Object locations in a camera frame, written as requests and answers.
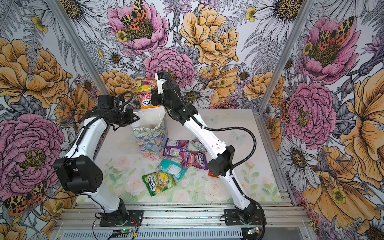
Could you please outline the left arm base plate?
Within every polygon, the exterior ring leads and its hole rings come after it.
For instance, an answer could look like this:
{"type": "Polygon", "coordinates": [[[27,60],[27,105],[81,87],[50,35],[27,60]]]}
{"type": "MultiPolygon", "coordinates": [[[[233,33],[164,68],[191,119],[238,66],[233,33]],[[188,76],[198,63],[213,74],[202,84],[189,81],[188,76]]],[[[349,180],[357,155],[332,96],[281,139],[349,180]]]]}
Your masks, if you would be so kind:
{"type": "Polygon", "coordinates": [[[127,210],[125,213],[115,211],[102,214],[100,227],[140,227],[143,215],[143,210],[127,210]]]}

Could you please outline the orange Fox's candy packet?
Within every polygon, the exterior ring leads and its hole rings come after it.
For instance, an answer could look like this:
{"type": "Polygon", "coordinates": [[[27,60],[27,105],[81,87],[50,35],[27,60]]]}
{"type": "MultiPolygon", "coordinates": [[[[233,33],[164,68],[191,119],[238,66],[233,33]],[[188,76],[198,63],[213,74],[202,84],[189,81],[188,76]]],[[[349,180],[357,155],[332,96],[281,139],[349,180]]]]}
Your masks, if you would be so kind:
{"type": "Polygon", "coordinates": [[[152,105],[152,90],[157,89],[157,81],[154,79],[137,79],[136,86],[139,93],[141,109],[157,108],[152,105]]]}

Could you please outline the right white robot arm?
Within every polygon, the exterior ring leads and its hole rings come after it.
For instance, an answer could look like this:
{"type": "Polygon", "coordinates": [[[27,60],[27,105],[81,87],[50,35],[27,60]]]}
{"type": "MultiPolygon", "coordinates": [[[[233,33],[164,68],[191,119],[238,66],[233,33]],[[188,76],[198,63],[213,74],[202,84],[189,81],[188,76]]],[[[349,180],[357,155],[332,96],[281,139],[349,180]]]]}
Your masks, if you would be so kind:
{"type": "Polygon", "coordinates": [[[255,135],[244,127],[208,127],[198,110],[192,104],[184,102],[178,86],[172,81],[157,80],[157,88],[152,90],[152,104],[154,106],[163,106],[173,120],[191,131],[203,144],[212,158],[208,163],[209,171],[224,182],[238,210],[240,221],[243,224],[249,224],[256,211],[260,210],[261,207],[246,195],[243,187],[238,182],[234,169],[246,163],[254,155],[257,148],[255,135]],[[232,145],[226,145],[215,135],[215,132],[234,130],[248,133],[253,141],[251,152],[243,160],[235,164],[232,163],[235,148],[232,145]]]}

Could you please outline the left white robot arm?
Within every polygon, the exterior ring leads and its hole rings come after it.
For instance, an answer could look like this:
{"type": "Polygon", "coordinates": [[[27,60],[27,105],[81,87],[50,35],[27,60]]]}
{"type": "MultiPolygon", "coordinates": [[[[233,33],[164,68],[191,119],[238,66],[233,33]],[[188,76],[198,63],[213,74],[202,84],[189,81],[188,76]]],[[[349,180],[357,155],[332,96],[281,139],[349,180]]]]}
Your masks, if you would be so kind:
{"type": "Polygon", "coordinates": [[[124,201],[103,184],[103,172],[94,162],[95,151],[108,126],[124,128],[139,119],[131,109],[123,112],[119,109],[88,111],[74,145],[53,165],[63,189],[92,200],[108,224],[121,226],[129,217],[124,201]]]}

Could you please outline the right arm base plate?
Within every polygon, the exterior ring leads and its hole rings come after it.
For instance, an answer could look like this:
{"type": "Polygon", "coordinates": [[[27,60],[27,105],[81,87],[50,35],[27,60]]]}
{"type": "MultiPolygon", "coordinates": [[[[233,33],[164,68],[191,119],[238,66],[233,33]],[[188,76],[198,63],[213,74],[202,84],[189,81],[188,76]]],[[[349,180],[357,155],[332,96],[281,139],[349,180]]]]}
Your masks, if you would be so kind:
{"type": "Polygon", "coordinates": [[[239,209],[224,209],[224,222],[227,226],[261,226],[266,221],[260,209],[256,209],[253,214],[239,209]]]}

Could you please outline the floral paper gift bag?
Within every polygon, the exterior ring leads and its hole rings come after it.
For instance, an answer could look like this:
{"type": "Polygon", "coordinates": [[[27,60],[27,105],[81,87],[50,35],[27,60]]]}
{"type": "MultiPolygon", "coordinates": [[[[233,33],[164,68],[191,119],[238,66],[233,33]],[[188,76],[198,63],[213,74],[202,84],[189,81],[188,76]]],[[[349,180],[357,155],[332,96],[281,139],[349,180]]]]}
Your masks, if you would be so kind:
{"type": "Polygon", "coordinates": [[[157,160],[164,154],[168,138],[164,107],[149,108],[135,112],[140,119],[131,125],[143,157],[157,160]]]}

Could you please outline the magenta Fox's candy packet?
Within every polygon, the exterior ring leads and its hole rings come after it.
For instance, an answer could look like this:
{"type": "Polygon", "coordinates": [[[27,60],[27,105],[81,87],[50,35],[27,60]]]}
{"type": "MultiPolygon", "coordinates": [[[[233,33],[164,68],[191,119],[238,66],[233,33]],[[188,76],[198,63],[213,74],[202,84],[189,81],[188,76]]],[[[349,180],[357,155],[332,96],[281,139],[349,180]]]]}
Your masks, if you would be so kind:
{"type": "Polygon", "coordinates": [[[195,167],[201,170],[208,170],[208,163],[206,155],[201,152],[181,152],[180,157],[182,158],[181,165],[184,169],[195,167]]]}

